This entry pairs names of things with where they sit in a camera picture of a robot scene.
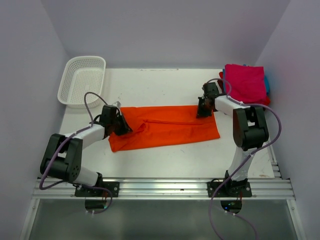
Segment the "orange t shirt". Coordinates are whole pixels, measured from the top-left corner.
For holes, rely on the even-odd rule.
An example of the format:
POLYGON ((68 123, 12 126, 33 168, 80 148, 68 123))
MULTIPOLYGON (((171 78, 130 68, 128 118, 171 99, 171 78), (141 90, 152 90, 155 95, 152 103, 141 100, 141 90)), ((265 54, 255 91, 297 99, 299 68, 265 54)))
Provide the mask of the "orange t shirt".
POLYGON ((197 118, 196 105, 123 107, 132 132, 108 138, 111 151, 198 143, 220 138, 214 115, 197 118))

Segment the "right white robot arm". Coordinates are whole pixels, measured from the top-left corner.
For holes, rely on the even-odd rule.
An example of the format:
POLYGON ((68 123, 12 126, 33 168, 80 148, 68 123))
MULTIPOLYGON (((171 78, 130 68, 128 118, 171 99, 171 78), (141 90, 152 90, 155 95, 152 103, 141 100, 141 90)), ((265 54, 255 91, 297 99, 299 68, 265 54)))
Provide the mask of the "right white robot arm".
POLYGON ((232 163, 224 175, 224 181, 208 181, 207 193, 215 197, 251 197, 248 172, 255 156, 252 153, 263 146, 269 139, 264 108, 245 106, 220 93, 215 79, 202 86, 203 96, 198 98, 197 118, 207 118, 213 112, 222 112, 232 117, 233 140, 236 145, 232 163))

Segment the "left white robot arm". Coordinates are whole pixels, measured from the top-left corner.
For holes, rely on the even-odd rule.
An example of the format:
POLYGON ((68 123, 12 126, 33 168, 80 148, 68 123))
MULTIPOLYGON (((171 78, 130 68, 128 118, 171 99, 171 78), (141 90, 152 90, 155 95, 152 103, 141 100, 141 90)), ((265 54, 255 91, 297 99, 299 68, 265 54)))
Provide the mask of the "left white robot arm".
POLYGON ((88 126, 67 135, 51 135, 40 164, 39 189, 66 182, 85 187, 92 196, 101 195, 105 189, 102 175, 82 166, 83 150, 112 134, 122 136, 132 131, 120 108, 106 104, 88 126))

